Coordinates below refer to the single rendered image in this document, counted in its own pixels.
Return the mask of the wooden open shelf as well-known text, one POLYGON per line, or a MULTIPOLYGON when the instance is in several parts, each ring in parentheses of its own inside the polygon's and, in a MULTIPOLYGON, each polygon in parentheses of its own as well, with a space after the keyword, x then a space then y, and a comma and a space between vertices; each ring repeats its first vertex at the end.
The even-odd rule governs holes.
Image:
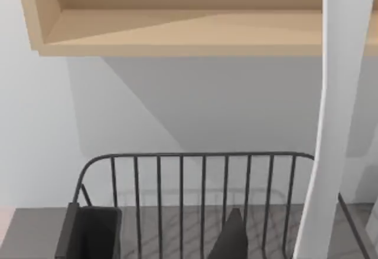
POLYGON ((322 0, 21 0, 42 56, 318 56, 322 0))

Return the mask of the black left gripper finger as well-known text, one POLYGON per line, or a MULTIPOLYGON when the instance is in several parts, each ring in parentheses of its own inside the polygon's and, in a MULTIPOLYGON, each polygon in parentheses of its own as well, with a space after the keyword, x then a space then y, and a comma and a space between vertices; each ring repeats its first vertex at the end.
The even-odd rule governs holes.
POLYGON ((248 237, 239 208, 233 208, 207 259, 247 259, 248 237))

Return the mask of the white plate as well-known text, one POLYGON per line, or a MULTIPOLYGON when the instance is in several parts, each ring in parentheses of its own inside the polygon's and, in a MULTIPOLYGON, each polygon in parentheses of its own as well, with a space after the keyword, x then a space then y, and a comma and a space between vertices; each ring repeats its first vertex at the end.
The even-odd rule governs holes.
POLYGON ((322 0, 315 158, 292 259, 327 259, 373 0, 322 0))

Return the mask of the dark grey cutlery holder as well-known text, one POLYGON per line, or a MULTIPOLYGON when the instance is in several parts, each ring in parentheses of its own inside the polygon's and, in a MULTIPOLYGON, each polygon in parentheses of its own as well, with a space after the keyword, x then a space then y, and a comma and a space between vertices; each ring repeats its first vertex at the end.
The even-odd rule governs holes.
POLYGON ((54 259, 120 259, 122 211, 68 204, 54 259))

